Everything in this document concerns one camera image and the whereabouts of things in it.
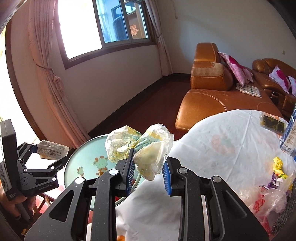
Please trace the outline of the person's left hand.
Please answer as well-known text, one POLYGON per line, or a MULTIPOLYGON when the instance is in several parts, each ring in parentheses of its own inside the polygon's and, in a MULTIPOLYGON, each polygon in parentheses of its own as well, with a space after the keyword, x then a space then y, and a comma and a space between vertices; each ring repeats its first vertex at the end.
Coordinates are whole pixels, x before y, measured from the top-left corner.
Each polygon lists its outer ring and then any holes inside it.
POLYGON ((36 204, 36 196, 27 198, 20 195, 9 201, 1 184, 1 213, 10 225, 29 225, 33 222, 33 220, 25 221, 22 218, 22 214, 16 205, 22 204, 23 202, 25 202, 27 208, 32 211, 36 204))

